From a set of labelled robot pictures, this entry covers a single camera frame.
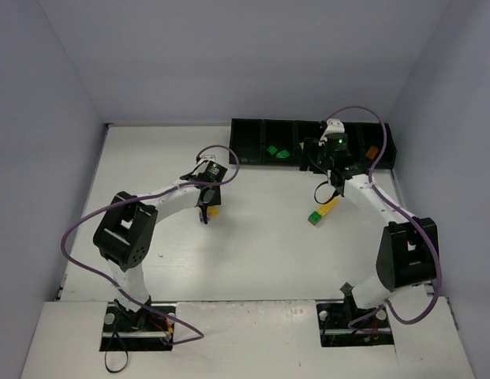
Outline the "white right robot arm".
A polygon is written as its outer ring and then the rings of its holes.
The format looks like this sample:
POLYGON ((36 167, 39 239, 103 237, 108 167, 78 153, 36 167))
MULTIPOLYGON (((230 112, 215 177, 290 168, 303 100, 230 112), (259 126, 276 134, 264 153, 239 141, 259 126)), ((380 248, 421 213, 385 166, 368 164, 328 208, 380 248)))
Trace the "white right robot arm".
POLYGON ((378 185, 370 169, 354 161, 348 136, 333 133, 322 141, 305 139, 303 160, 327 175, 335 195, 355 205, 379 232, 370 276, 351 290, 355 305, 371 309, 407 288, 441 280, 436 223, 402 208, 378 185))

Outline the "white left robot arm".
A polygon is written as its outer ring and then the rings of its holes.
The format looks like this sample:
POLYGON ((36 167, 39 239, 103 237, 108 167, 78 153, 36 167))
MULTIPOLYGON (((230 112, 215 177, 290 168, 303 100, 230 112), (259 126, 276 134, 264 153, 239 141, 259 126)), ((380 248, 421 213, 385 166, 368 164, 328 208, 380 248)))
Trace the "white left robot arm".
POLYGON ((115 302, 126 312, 136 313, 142 304, 151 305, 144 283, 142 262, 150 249, 157 223, 182 210, 198 208, 200 222, 208 223, 208 209, 222 204, 220 186, 227 169, 213 159, 204 159, 175 183, 165 197, 137 201, 105 212, 93 236, 93 244, 107 261, 112 276, 127 295, 115 302))

